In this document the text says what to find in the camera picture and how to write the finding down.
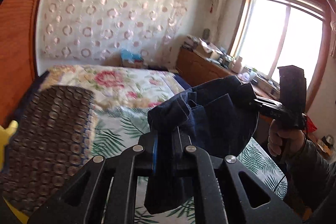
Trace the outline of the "grey sleeved right forearm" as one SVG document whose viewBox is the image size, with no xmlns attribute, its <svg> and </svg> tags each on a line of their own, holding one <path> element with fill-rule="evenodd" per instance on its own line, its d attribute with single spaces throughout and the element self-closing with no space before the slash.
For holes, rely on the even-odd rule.
<svg viewBox="0 0 336 224">
<path fill-rule="evenodd" d="M 317 214 L 335 208 L 335 163 L 327 162 L 312 141 L 306 141 L 286 164 L 305 205 Z"/>
</svg>

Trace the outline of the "right hand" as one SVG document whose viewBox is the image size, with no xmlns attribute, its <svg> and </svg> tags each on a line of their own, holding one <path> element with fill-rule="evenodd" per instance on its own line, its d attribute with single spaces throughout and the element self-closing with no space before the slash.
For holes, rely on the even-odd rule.
<svg viewBox="0 0 336 224">
<path fill-rule="evenodd" d="M 285 128 L 279 121 L 272 120 L 268 136 L 268 150 L 272 156 L 282 154 L 284 141 L 289 144 L 288 155 L 291 156 L 303 147 L 305 135 L 299 129 Z"/>
</svg>

